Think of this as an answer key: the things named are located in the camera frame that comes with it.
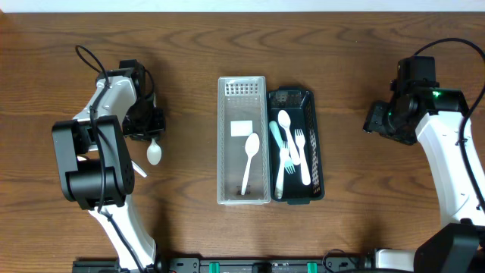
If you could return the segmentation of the pale blue plastic fork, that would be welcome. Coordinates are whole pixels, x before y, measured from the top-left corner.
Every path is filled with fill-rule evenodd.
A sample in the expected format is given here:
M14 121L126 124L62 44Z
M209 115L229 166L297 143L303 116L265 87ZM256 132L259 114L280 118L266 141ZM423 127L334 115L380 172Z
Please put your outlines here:
M277 143L278 147L281 148L282 145L283 145L283 139L282 139L282 136L280 134L280 128L279 128L278 123L276 121L271 121L269 123L269 128L270 128L270 131L273 135L275 142ZM288 174L294 174L295 173L294 164L293 164L291 158L288 158L285 161L284 168L285 168L285 171Z

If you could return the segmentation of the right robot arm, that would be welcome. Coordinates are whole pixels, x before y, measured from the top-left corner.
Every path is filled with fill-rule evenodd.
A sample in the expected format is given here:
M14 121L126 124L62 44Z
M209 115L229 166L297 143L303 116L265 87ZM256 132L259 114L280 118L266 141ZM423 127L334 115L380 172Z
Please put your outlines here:
M373 269L409 272L482 272L484 207L476 191L484 172L463 124L468 105L459 89L436 80L435 60L403 58L390 89L389 102L371 105L363 125L367 133L405 145L420 143L431 169L440 205L440 230L416 250L379 249Z

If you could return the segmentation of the white spoon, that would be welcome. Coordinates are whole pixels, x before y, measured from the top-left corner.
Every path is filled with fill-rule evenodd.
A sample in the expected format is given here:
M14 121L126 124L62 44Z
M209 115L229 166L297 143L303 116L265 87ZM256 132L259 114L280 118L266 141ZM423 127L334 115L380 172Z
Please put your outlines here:
M137 172L143 178L147 178L147 173L135 162L132 162L133 170Z
M249 172L251 167L252 158L257 154L259 151L260 140L259 136L256 133L251 133L245 144L245 151L247 154L247 162L246 168L242 179L242 186L241 186L241 194L244 196L246 194L246 188L249 180Z
M300 165L301 160L296 148L295 141L290 132L291 119L285 110L280 110L277 116L278 124L284 129L287 139L287 145L289 148L290 158L294 165Z

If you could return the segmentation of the white spoon handle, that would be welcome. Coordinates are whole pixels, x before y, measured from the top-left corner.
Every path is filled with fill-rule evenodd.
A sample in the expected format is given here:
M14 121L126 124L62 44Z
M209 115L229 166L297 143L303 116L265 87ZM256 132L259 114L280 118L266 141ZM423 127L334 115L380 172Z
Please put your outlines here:
M151 165L157 165L161 161L162 155L162 148L158 145L157 140L155 138L152 138L152 141L146 152L149 163Z

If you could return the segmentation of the white fork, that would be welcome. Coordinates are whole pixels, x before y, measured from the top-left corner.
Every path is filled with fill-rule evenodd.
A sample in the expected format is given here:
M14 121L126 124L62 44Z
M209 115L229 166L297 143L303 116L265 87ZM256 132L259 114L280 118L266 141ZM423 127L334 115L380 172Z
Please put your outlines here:
M289 147L287 142L283 141L280 147L280 165L277 173L277 181L275 184L274 195L277 199L281 199L283 196L283 180L285 172L285 164L289 160Z
M301 170L301 177L302 183L305 186L308 186L311 183L311 178L309 174L307 159L305 156L305 136L303 134L302 129L295 129L295 137L296 137L296 145L299 149L299 157L300 157L300 170Z

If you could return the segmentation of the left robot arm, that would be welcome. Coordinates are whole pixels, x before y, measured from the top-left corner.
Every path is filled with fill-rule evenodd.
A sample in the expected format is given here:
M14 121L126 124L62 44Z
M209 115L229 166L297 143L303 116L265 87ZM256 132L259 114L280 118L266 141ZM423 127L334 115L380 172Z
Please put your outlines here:
M136 211L132 193L134 164L126 139L149 143L147 158L161 161L158 145L166 129L154 91L146 90L151 74L137 60L123 60L118 69L100 72L96 91L86 107L52 127L61 190L95 218L118 254L114 272L167 272L157 243Z

